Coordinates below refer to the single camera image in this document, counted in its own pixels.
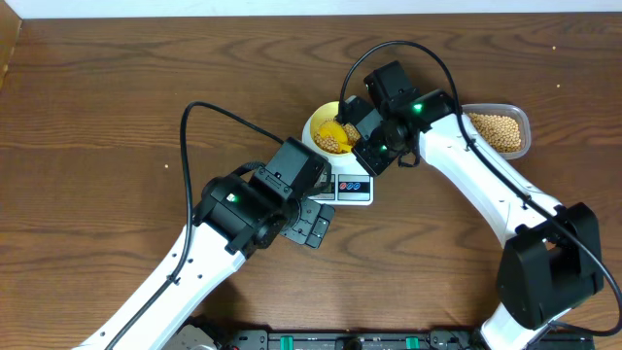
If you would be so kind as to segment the yellow plastic measuring scoop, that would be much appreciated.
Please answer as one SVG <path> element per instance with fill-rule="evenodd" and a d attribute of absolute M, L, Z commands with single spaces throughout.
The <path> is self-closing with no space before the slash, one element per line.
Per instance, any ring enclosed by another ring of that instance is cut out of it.
<path fill-rule="evenodd" d="M 316 145 L 332 154 L 350 153 L 352 146 L 345 129 L 335 121 L 323 122 L 314 135 Z"/>

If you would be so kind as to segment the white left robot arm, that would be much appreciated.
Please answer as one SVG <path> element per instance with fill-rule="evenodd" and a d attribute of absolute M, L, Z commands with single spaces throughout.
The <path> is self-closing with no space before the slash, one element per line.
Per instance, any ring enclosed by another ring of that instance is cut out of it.
<path fill-rule="evenodd" d="M 211 180 L 168 255 L 83 349 L 161 349 L 192 311 L 277 236 L 318 248 L 334 216 L 313 200 L 329 188 L 330 165 L 287 139 L 268 164 Z"/>

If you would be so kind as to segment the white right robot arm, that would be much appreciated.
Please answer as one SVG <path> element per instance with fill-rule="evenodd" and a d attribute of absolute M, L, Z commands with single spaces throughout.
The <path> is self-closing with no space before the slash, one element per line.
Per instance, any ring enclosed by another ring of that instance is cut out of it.
<path fill-rule="evenodd" d="M 480 329 L 488 349 L 525 349 L 560 317 L 600 292 L 599 223 L 585 204 L 565 206 L 518 173 L 477 132 L 455 99 L 422 94 L 394 61 L 363 80 L 369 101 L 339 103 L 361 135 L 353 149 L 372 177 L 407 154 L 449 179 L 482 215 L 502 247 L 500 305 Z"/>

